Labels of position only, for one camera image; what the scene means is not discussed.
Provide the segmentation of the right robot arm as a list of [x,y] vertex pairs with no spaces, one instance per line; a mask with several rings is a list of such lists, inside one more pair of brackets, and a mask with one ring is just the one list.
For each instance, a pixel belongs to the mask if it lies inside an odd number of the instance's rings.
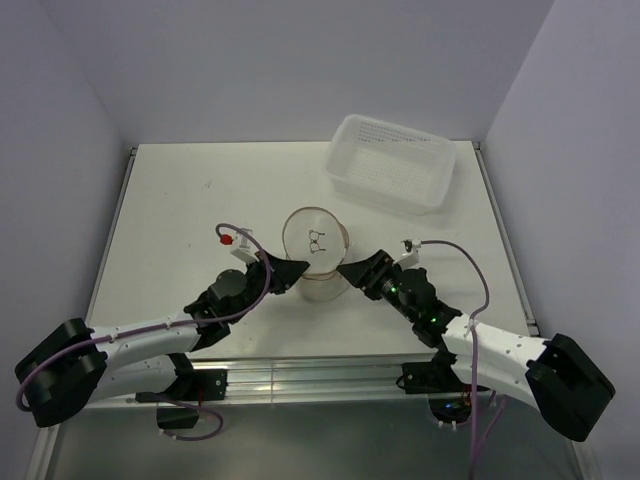
[[472,385],[536,409],[555,431],[585,441],[615,396],[604,373],[572,338],[528,337],[473,322],[436,294],[424,268],[404,269],[385,251],[339,266],[354,288],[384,300],[435,354],[402,366],[408,394],[463,392]]

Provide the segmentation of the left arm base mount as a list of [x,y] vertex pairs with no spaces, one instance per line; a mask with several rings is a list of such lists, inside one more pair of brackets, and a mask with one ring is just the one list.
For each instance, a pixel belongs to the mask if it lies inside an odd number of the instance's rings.
[[[225,426],[224,417],[208,402],[223,400],[226,387],[226,370],[194,370],[179,377],[164,392],[137,393],[135,401],[157,404],[156,425],[161,435],[176,442],[199,442],[218,436]],[[189,434],[200,420],[213,420],[214,429],[209,433]]]

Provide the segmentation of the white plastic basket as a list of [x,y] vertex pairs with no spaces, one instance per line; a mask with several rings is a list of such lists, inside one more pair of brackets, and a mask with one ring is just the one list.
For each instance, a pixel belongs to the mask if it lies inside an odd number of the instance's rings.
[[337,128],[324,171],[341,193],[424,215],[442,205],[456,155],[449,139],[353,114]]

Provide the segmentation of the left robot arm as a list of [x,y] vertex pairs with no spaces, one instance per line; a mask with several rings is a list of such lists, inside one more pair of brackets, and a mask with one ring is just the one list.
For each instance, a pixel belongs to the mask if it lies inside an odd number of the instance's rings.
[[161,320],[110,328],[67,320],[16,365],[16,405],[46,428],[105,398],[143,393],[183,399],[195,386],[187,354],[225,339],[267,295],[286,293],[309,266],[260,254],[244,271],[221,272],[181,312]]

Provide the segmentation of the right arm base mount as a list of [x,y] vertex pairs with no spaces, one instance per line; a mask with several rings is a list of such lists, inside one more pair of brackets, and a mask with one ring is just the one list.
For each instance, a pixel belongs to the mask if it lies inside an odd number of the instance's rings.
[[396,386],[406,395],[426,395],[438,425],[458,427],[470,420],[471,385],[462,382],[448,365],[435,360],[406,362],[401,370]]

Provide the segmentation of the aluminium rail frame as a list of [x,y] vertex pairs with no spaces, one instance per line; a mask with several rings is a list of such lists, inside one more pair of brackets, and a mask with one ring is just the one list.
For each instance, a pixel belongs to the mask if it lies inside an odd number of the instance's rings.
[[[281,230],[304,206],[331,211],[347,228],[349,256],[399,256],[422,239],[422,265],[438,296],[483,326],[524,336],[538,328],[475,144],[460,141],[442,206],[405,215],[333,190],[323,142],[143,144],[130,161],[88,323],[129,329],[178,313],[238,261],[215,233],[249,227],[274,255]],[[228,372],[231,402],[395,398],[406,361],[430,351],[388,304],[350,289],[321,303],[298,289],[266,298],[220,343],[192,355],[199,369]]]

